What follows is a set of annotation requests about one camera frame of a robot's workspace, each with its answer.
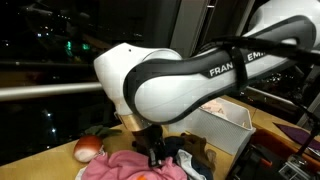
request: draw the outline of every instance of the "white box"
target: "white box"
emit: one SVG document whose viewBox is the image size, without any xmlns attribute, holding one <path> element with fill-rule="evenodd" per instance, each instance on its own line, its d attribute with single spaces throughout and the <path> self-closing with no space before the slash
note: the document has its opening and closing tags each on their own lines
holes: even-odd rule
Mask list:
<svg viewBox="0 0 320 180">
<path fill-rule="evenodd" d="M 228 120 L 198 108 L 183 120 L 168 125 L 167 129 L 169 132 L 187 131 L 199 137 L 205 137 L 208 143 L 235 155 L 242 143 L 248 142 L 255 131 L 249 111 L 221 98 L 215 100 L 222 105 Z"/>
</svg>

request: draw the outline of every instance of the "pink cloth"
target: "pink cloth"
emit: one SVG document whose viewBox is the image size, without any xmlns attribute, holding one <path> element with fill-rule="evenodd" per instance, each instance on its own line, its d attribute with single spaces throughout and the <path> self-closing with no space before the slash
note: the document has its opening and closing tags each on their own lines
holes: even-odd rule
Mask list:
<svg viewBox="0 0 320 180">
<path fill-rule="evenodd" d="M 95 157 L 88 164 L 82 180 L 186 180 L 187 175 L 172 157 L 161 168 L 149 168 L 148 157 L 134 151 L 118 151 Z"/>
</svg>

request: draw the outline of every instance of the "onion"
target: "onion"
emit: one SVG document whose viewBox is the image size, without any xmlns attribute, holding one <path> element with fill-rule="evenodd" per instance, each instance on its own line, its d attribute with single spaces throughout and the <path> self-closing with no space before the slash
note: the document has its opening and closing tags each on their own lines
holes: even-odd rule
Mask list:
<svg viewBox="0 0 320 180">
<path fill-rule="evenodd" d="M 78 140 L 73 155 L 80 162 L 89 162 L 101 151 L 103 151 L 102 140 L 95 135 L 85 135 Z"/>
</svg>

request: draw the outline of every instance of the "table surface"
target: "table surface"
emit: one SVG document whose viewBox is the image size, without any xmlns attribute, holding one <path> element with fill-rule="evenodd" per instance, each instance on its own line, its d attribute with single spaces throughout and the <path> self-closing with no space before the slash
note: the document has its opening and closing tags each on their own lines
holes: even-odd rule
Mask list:
<svg viewBox="0 0 320 180">
<path fill-rule="evenodd" d="M 231 101 L 235 104 L 247 108 L 250 112 L 253 126 L 256 128 L 263 128 L 271 131 L 284 139 L 288 140 L 293 147 L 299 148 L 299 145 L 292 142 L 282 131 L 280 131 L 273 122 L 294 126 L 287 121 L 279 119 L 268 113 L 265 113 L 259 109 L 249 106 L 240 101 L 234 100 L 230 97 L 223 96 L 225 100 Z M 103 140 L 105 145 L 105 151 L 112 154 L 119 150 L 133 150 L 131 142 L 134 137 L 129 131 L 127 131 L 123 125 L 116 126 L 114 128 L 121 129 L 123 133 L 121 135 L 110 136 Z M 164 137 L 170 135 L 178 135 L 168 133 L 164 129 Z M 56 148 L 41 152 L 39 154 L 15 161 L 13 163 L 0 167 L 0 179 L 4 180 L 69 180 L 74 179 L 78 171 L 85 167 L 87 164 L 80 163 L 73 158 L 73 148 L 77 141 L 73 141 Z M 207 145 L 206 149 L 213 149 L 217 153 L 217 166 L 214 174 L 214 178 L 217 180 L 225 179 L 234 156 L 215 148 L 214 146 Z"/>
</svg>

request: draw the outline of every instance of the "franka emika robot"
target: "franka emika robot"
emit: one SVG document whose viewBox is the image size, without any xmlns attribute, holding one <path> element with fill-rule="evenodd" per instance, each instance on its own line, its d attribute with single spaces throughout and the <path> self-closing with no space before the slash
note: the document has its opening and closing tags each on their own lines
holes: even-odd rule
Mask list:
<svg viewBox="0 0 320 180">
<path fill-rule="evenodd" d="M 218 96 L 288 68 L 319 64 L 318 0 L 271 0 L 254 14 L 242 37 L 214 39 L 188 59 L 171 49 L 122 43 L 94 60 L 95 72 L 122 124 L 150 166 L 161 165 L 160 125 L 182 120 Z"/>
</svg>

